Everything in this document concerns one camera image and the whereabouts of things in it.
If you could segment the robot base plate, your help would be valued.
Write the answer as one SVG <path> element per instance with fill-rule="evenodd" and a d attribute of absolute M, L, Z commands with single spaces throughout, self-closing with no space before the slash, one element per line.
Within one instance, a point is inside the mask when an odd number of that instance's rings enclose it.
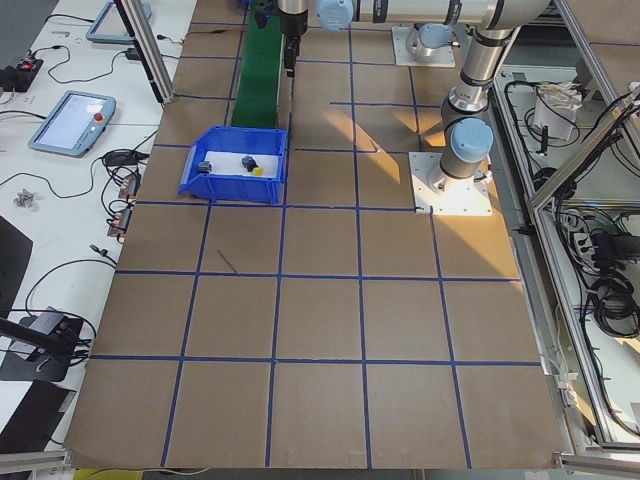
<path fill-rule="evenodd" d="M 440 169 L 441 153 L 410 152 L 415 211 L 440 216 L 491 216 L 488 181 L 481 169 L 467 179 L 447 177 Z"/>

